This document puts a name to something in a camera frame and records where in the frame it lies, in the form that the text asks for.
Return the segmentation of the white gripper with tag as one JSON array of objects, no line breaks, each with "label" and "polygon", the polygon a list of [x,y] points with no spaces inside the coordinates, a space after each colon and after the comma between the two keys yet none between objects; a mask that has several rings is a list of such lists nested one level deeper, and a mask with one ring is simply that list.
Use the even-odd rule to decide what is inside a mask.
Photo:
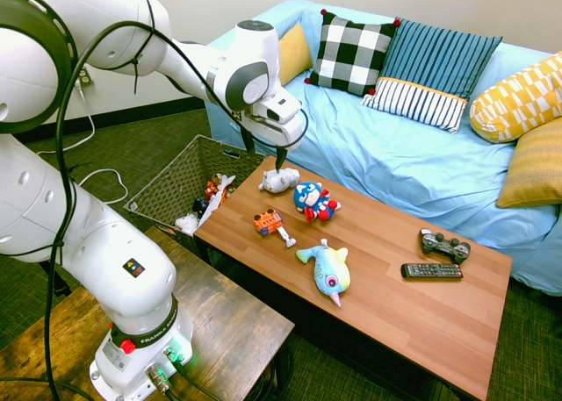
[{"label": "white gripper with tag", "polygon": [[279,171],[283,167],[288,150],[296,149],[300,145],[305,123],[300,114],[287,120],[276,121],[243,111],[241,125],[243,126],[241,127],[242,141],[249,154],[256,151],[252,133],[276,146],[275,169]]}]

